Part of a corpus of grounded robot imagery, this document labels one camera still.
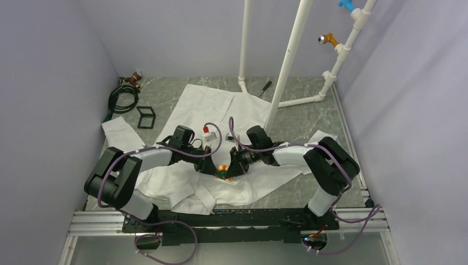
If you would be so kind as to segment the orange yellow flower brooch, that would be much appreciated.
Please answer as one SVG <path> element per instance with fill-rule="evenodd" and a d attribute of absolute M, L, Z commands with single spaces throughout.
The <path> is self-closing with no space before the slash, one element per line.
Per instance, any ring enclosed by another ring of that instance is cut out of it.
<path fill-rule="evenodd" d="M 220 165 L 217 168 L 218 176 L 217 178 L 223 179 L 224 181 L 231 181 L 233 177 L 228 176 L 228 166 L 227 165 Z"/>

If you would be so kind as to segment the white button shirt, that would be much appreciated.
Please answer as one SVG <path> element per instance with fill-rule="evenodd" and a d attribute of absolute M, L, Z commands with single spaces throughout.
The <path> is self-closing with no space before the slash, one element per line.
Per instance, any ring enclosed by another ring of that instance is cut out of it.
<path fill-rule="evenodd" d="M 188 84 L 158 140 L 145 145 L 118 117 L 102 124 L 108 148 L 87 182 L 102 208 L 148 221 L 169 200 L 176 213 L 209 215 L 216 205 L 256 202 L 300 173 L 338 166 L 335 139 L 273 142 L 263 129 L 269 103 L 250 94 Z"/>

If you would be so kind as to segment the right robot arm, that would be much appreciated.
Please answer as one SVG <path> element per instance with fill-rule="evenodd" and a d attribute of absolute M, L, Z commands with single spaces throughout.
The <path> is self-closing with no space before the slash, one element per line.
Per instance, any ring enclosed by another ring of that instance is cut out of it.
<path fill-rule="evenodd" d="M 304 222 L 311 229 L 325 223 L 325 215 L 352 187 L 353 179 L 360 173 L 358 163 L 330 136 L 316 143 L 273 142 L 265 130 L 256 125 L 247 130 L 250 143 L 244 145 L 234 135 L 233 124 L 229 125 L 229 130 L 240 149 L 230 151 L 228 178 L 246 173 L 248 166 L 258 161 L 276 167 L 294 165 L 309 168 L 319 185 L 305 206 Z"/>

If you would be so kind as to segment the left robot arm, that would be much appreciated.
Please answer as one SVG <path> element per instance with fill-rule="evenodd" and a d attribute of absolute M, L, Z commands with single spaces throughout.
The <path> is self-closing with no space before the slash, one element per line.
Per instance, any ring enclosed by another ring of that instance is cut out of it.
<path fill-rule="evenodd" d="M 220 146 L 194 147 L 194 135 L 192 129 L 178 125 L 172 135 L 154 146 L 129 152 L 107 148 L 87 178 L 84 191 L 97 199 L 99 207 L 114 208 L 137 220 L 143 231 L 153 231 L 159 222 L 158 206 L 135 194 L 140 173 L 184 161 L 199 173 L 217 175 L 212 155 Z"/>

